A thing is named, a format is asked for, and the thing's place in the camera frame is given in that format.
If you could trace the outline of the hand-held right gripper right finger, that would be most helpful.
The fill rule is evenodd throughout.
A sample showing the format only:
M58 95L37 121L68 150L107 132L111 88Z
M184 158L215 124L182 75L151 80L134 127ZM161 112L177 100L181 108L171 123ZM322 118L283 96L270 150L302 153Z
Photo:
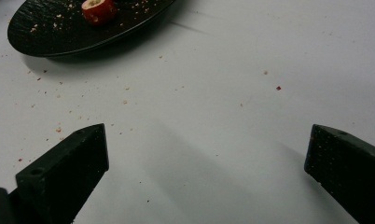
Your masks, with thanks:
M375 224L375 146L314 124L304 171L359 224Z

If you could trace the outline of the black round textured plate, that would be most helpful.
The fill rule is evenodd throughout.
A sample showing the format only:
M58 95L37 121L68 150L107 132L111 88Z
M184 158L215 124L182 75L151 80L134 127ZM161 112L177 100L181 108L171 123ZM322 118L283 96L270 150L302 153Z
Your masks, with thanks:
M10 45L22 54L59 57L99 48L130 35L165 12L176 0L114 0L116 17L90 25L84 0L26 0L7 28Z

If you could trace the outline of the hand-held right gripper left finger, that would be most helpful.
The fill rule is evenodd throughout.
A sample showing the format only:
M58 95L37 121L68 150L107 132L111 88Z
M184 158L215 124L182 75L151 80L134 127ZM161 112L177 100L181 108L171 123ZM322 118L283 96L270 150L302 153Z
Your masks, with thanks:
M72 224L109 169L102 123L71 133L16 174L19 224Z

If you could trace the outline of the white board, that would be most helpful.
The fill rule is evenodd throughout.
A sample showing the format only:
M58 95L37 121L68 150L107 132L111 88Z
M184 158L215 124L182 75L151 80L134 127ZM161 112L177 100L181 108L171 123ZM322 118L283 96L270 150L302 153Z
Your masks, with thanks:
M310 176L315 124L375 146L375 0L179 0L133 38L18 53L0 0L0 187L102 123L74 224L356 224Z

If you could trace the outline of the cored red hawthorn fruit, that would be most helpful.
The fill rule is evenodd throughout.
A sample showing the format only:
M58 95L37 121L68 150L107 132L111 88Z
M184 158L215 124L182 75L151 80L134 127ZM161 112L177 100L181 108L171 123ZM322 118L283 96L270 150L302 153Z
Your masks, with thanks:
M86 0L81 5L84 19L91 25L102 25L112 21L117 11L113 0Z

